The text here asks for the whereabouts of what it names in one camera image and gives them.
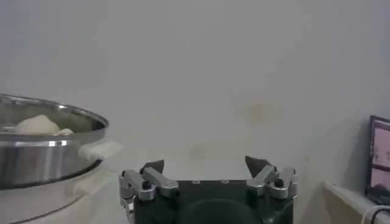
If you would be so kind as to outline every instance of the computer screen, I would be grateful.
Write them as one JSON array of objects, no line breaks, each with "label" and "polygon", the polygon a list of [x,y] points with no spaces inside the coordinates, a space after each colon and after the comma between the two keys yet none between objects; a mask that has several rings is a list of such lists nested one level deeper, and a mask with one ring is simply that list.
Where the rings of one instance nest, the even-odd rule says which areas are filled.
[{"label": "computer screen", "polygon": [[370,161],[367,195],[379,204],[390,204],[390,121],[370,120]]}]

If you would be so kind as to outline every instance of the white wall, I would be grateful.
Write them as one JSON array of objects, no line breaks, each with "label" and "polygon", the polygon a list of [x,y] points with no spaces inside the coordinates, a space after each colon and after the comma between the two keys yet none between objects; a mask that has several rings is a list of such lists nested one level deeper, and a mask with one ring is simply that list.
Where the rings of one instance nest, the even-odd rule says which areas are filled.
[{"label": "white wall", "polygon": [[386,0],[2,1],[0,91],[103,114],[126,145],[117,169],[164,158],[173,178],[247,177],[244,154],[294,166],[299,219],[319,223],[320,182],[361,189],[365,122],[390,117],[389,9]]}]

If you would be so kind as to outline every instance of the bowl handle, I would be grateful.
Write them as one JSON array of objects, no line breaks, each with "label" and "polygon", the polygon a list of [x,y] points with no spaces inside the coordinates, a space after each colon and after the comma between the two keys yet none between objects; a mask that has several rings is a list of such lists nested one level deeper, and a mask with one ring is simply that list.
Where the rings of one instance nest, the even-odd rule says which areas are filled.
[{"label": "bowl handle", "polygon": [[96,159],[106,159],[122,150],[123,145],[108,139],[86,144],[79,149],[79,156],[91,161]]}]

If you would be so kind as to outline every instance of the stainless steel bowl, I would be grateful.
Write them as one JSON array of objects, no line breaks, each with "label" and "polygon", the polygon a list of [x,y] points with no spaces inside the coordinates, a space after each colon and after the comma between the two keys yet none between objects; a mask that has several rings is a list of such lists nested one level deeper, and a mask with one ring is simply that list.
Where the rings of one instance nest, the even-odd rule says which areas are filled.
[{"label": "stainless steel bowl", "polygon": [[[20,135],[20,121],[46,115],[73,135]],[[92,112],[56,102],[0,94],[0,189],[30,187],[69,179],[100,164],[79,149],[102,139],[108,121]]]}]

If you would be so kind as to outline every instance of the dough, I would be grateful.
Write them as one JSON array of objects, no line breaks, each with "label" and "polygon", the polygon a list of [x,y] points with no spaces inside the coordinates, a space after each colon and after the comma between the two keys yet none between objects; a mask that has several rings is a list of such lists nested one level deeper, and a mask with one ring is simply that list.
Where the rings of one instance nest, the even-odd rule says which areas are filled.
[{"label": "dough", "polygon": [[68,128],[64,128],[60,131],[57,131],[56,134],[59,134],[59,135],[70,135],[70,134],[74,134],[74,132]]},{"label": "dough", "polygon": [[50,121],[45,115],[38,115],[23,120],[15,127],[16,133],[21,134],[54,134],[60,130],[59,126]]}]

